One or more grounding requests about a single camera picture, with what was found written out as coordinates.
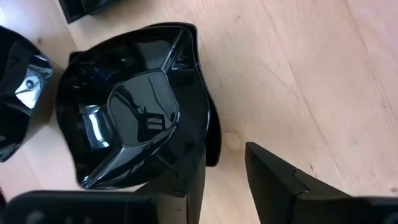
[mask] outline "black plastic object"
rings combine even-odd
[[[253,142],[246,169],[261,223],[398,222],[398,198],[351,197]]]
[[[220,121],[201,74],[195,26],[156,24],[70,60],[57,119],[82,187],[144,184],[201,143],[206,164],[217,164]]]
[[[54,67],[26,38],[0,26],[0,162],[10,158],[52,114]]]
[[[59,0],[63,14],[70,24],[85,15],[102,11],[120,0]]]
[[[135,192],[39,191],[7,205],[5,224],[198,224],[205,183],[204,144]]]

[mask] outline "light wooden surface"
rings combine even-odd
[[[223,128],[220,164],[206,173],[201,223],[259,223],[246,141],[349,194],[397,195],[396,0],[125,0],[69,26],[59,9],[57,0],[1,0],[0,25],[63,66],[72,50],[152,23],[198,27]],[[0,164],[8,198],[77,189],[74,180],[55,121]]]

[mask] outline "wood grain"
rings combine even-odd
[[[156,22],[198,27],[223,128],[220,164],[207,169],[201,223],[259,223],[246,180],[246,141],[349,194],[397,195],[395,0],[125,0],[69,26],[57,0],[27,2],[40,1],[2,0],[1,24],[33,41],[42,37],[39,47],[63,65],[74,49]],[[9,12],[18,4],[25,4],[18,8],[23,19]],[[52,124],[0,164],[8,198],[29,189],[78,189]],[[15,170],[20,180],[8,181]]]

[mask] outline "wooden floor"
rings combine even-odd
[[[198,27],[223,128],[201,223],[259,223],[246,141],[349,194],[398,196],[397,20],[396,0],[125,0],[68,26],[57,0],[0,1],[0,25],[62,66],[69,52],[142,26]],[[74,180],[54,121],[0,164],[8,199],[32,189],[77,189]]]

